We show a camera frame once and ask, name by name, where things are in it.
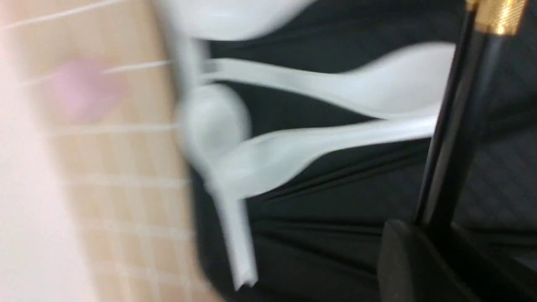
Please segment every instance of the white grout line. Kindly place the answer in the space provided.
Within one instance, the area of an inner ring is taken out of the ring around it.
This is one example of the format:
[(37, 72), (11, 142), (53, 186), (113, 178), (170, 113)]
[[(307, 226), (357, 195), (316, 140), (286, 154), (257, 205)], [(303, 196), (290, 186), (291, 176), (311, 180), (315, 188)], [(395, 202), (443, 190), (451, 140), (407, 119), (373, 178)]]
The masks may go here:
[(175, 227), (152, 226), (117, 220), (84, 220), (82, 221), (82, 228), (95, 231), (113, 231), (115, 233), (153, 238), (170, 238), (182, 242), (191, 240), (193, 237), (192, 232), (178, 231)]
[(29, 24), (35, 24), (35, 23), (39, 23), (39, 22), (43, 22), (43, 21), (59, 19), (59, 18), (63, 18), (63, 17), (66, 17), (66, 16), (75, 15), (77, 13), (102, 8), (102, 7), (107, 6), (107, 5), (120, 3), (120, 2), (123, 2), (123, 1), (126, 1), (126, 0), (103, 0), (103, 1), (93, 3), (93, 4), (90, 4), (90, 5), (81, 6), (79, 8), (70, 9), (70, 10), (66, 10), (66, 11), (62, 11), (62, 12), (58, 12), (58, 13), (53, 13), (53, 14), (46, 15), (46, 16), (31, 18), (31, 19), (22, 20), (22, 21), (18, 21), (18, 22), (15, 22), (15, 23), (7, 24), (7, 25), (2, 26), (1, 29), (2, 30), (8, 30), (8, 29), (11, 29), (11, 28), (26, 26), (26, 25), (29, 25)]
[[(145, 89), (143, 89), (144, 93), (146, 94), (145, 95), (145, 99), (151, 99), (151, 95), (150, 95), (150, 89), (151, 89), (151, 85), (152, 85), (152, 79), (151, 78), (147, 78), (147, 81), (144, 81), (143, 83), (144, 85), (146, 85)], [(150, 107), (150, 103), (148, 102), (144, 102), (143, 104), (140, 104), (140, 106), (137, 106), (136, 107), (137, 110), (138, 110), (138, 114), (140, 116), (146, 116), (147, 118), (149, 119), (155, 119), (155, 118), (158, 118), (158, 115), (157, 115), (157, 112), (155, 112), (154, 110), (151, 110), (151, 107)], [(164, 158), (161, 156), (161, 150), (159, 148), (159, 146), (161, 146), (162, 144), (160, 142), (150, 142), (149, 141), (149, 137), (145, 137), (144, 138), (146, 140), (146, 144), (147, 144), (147, 147), (148, 147), (148, 151), (149, 151), (149, 158), (150, 158), (150, 161), (151, 161), (151, 164), (153, 165), (153, 167), (157, 170), (157, 171), (166, 171), (169, 169), (169, 164), (165, 162)], [(165, 198), (165, 195), (164, 195), (164, 191), (162, 190), (162, 187), (160, 187), (160, 193), (161, 193), (161, 198)], [(171, 221), (171, 219), (173, 219), (173, 217), (170, 217), (170, 209), (166, 206), (166, 204), (168, 203), (168, 199), (166, 198), (166, 200), (163, 200), (163, 205), (165, 207), (165, 212), (166, 212), (166, 218)], [(187, 266), (187, 263), (186, 263), (186, 256), (185, 254), (183, 253), (183, 246), (184, 243), (179, 243), (177, 240), (173, 240), (173, 252), (174, 252), (174, 256), (175, 256), (175, 259), (176, 259), (176, 262), (177, 262), (177, 265), (179, 266), (179, 270), (181, 271), (181, 274), (184, 276), (184, 279), (183, 279), (183, 287), (186, 289), (184, 291), (184, 300), (185, 302), (192, 302), (192, 290), (191, 290), (191, 287), (190, 287), (190, 279), (188, 277), (188, 266)]]
[[(102, 274), (102, 275), (111, 275), (114, 274), (114, 265), (115, 263), (110, 262), (96, 262), (92, 263), (91, 266), (94, 268), (94, 272), (96, 274)], [(124, 277), (134, 277), (138, 279), (145, 279), (150, 281), (151, 276), (147, 274), (147, 271), (145, 268), (141, 267), (135, 267), (132, 265), (124, 265), (121, 264), (122, 271), (124, 272)], [(166, 272), (157, 272), (158, 279), (161, 283), (169, 284), (169, 285), (175, 285), (175, 286), (184, 286), (182, 283), (182, 278), (180, 276), (177, 276), (175, 274), (170, 274)], [(205, 287), (198, 287), (198, 289), (204, 290), (207, 289), (207, 286)]]
[(48, 137), (83, 135), (83, 134), (119, 134), (172, 131), (181, 128), (181, 124), (127, 124), (127, 125), (87, 125), (66, 126), (47, 133)]
[[(154, 61), (154, 62), (139, 63), (139, 64), (128, 64), (128, 65), (117, 66), (117, 67), (106, 69), (104, 73), (105, 74), (117, 74), (117, 73), (136, 71), (136, 70), (141, 70), (141, 69), (146, 69), (146, 68), (167, 66), (169, 64), (170, 64), (170, 61)], [(28, 81), (22, 82), (20, 86), (27, 87), (27, 86), (38, 85), (48, 79), (50, 79), (50, 75), (44, 75), (44, 76), (36, 77)]]
[(106, 74), (123, 73), (126, 71), (167, 66), (169, 64), (170, 64), (170, 61), (155, 61), (155, 62), (148, 62), (148, 63), (131, 64), (131, 65), (124, 65), (124, 66), (110, 68), (104, 71), (104, 73)]
[(88, 174), (70, 177), (66, 185), (102, 185), (102, 186), (138, 186), (145, 188), (183, 188), (189, 183), (187, 179), (153, 178), (135, 175)]
[[(97, 142), (95, 142), (95, 143), (93, 143), (91, 145), (96, 146), (96, 148), (93, 150), (93, 154), (95, 154), (94, 159), (97, 161), (96, 166), (99, 166), (100, 168), (102, 168), (103, 167), (103, 159), (102, 159), (102, 156), (101, 156), (100, 149), (97, 147), (98, 144), (97, 144)], [(77, 147), (78, 147), (78, 152), (80, 152), (81, 154), (85, 153), (85, 150), (80, 146), (79, 143), (77, 144)], [(101, 216), (105, 217), (106, 214), (109, 213), (109, 214), (112, 214), (113, 217), (115, 217), (116, 216), (115, 215), (115, 209), (112, 206), (112, 204), (109, 202), (109, 200), (107, 200), (110, 197), (105, 194), (105, 196), (99, 196), (99, 199), (101, 199), (101, 198), (104, 199), (105, 202), (101, 203), (100, 200), (92, 200), (92, 202), (97, 203), (97, 206), (99, 207), (99, 211), (101, 212)], [(109, 221), (107, 221), (107, 224), (104, 225), (105, 229), (107, 229), (107, 226), (108, 227), (111, 226)], [(116, 261), (116, 263), (112, 266), (113, 267), (113, 273), (114, 274), (119, 274), (119, 275), (124, 275), (125, 274), (124, 269), (123, 269), (122, 266), (120, 266), (120, 264), (122, 262), (124, 262), (124, 251), (123, 251), (123, 246), (121, 246), (121, 241), (119, 239), (115, 238), (110, 233), (107, 233), (107, 236), (108, 236), (108, 240), (110, 241), (110, 243), (112, 245), (112, 254), (113, 254), (114, 259)], [(132, 299), (133, 299), (133, 297), (132, 297), (132, 289), (130, 288), (130, 284), (128, 282), (126, 282), (126, 281), (121, 282), (121, 292), (124, 295), (124, 297), (127, 299), (127, 301), (132, 301)]]
[[(136, 163), (138, 161), (136, 160), (133, 150), (128, 145), (128, 142), (125, 140), (125, 138), (117, 138), (116, 140), (114, 140), (114, 143), (112, 145), (112, 153), (114, 154), (116, 161), (120, 163), (120, 166), (122, 168), (129, 166), (136, 167)], [(133, 181), (135, 185), (138, 185), (139, 178), (134, 178)], [(142, 199), (140, 198), (140, 194), (133, 192), (133, 190), (127, 190), (126, 198), (131, 206), (131, 209), (134, 212), (135, 219), (137, 221), (146, 222), (146, 216), (144, 214), (144, 208), (142, 205)], [(158, 276), (156, 275), (152, 243), (150, 241), (150, 238), (146, 236), (140, 238), (140, 241), (142, 244), (142, 256), (147, 264), (146, 270), (147, 274), (150, 277), (149, 280), (152, 298), (155, 300), (155, 302), (161, 302), (161, 294), (158, 287)]]

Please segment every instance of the pink object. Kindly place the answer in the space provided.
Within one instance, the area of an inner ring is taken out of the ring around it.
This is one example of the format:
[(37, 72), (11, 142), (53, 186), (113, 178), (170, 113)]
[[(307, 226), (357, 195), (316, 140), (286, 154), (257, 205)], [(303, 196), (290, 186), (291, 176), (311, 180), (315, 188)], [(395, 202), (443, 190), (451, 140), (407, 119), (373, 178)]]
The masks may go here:
[(72, 121), (98, 119), (121, 98), (118, 83), (96, 60), (65, 63), (53, 72), (51, 80), (54, 105)]

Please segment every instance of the spoon bowl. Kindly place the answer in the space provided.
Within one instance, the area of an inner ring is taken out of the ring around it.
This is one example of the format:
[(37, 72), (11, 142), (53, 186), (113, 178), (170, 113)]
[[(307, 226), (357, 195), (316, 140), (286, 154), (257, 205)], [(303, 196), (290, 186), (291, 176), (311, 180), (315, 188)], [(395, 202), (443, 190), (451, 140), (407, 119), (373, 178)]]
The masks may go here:
[(215, 41), (258, 38), (282, 27), (315, 0), (177, 0), (175, 14), (192, 37)]
[(210, 84), (190, 91), (182, 109), (182, 147), (214, 199), (235, 288), (254, 285), (258, 276), (246, 204), (214, 172), (217, 163), (249, 137), (246, 108), (231, 89)]
[(220, 84), (200, 86), (180, 108), (185, 136), (181, 146), (200, 174), (250, 136), (248, 112), (240, 97)]

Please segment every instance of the gold chopstick tip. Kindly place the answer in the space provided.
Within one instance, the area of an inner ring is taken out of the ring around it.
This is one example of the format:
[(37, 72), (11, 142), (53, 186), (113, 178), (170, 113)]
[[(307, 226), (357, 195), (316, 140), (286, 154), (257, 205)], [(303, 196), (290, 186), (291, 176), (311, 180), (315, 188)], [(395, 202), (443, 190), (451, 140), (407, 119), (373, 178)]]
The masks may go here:
[(479, 6), (479, 0), (466, 0), (466, 10), (469, 12), (474, 12)]
[(527, 0), (481, 0), (475, 18), (475, 30), (496, 35), (515, 35), (527, 2)]

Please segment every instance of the spoon handle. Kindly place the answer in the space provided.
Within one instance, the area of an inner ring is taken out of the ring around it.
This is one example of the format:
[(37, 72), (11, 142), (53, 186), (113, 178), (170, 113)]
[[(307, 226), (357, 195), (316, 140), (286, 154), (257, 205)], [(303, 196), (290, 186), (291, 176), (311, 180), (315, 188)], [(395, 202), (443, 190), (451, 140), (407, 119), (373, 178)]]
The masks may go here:
[(339, 78), (337, 74), (314, 73), (240, 59), (211, 59), (206, 61), (205, 66), (208, 72), (203, 77), (206, 80), (238, 81), (315, 98), (331, 97), (328, 87), (338, 84)]
[(209, 191), (215, 199), (235, 290), (244, 284), (254, 286), (258, 275), (246, 202), (234, 198), (228, 188), (217, 182)]
[(359, 125), (278, 131), (241, 143), (215, 171), (242, 198), (273, 190), (320, 156), (337, 150), (430, 137), (436, 116)]

